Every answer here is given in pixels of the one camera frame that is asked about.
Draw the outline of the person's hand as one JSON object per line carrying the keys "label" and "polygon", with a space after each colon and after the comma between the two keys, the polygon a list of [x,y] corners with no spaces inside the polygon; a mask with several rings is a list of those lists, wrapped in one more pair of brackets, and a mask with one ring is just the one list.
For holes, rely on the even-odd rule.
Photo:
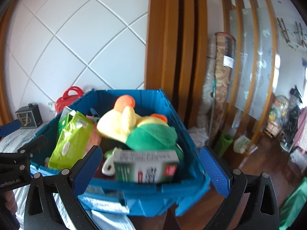
{"label": "person's hand", "polygon": [[5,206],[11,214],[16,214],[18,205],[13,191],[4,192]]}

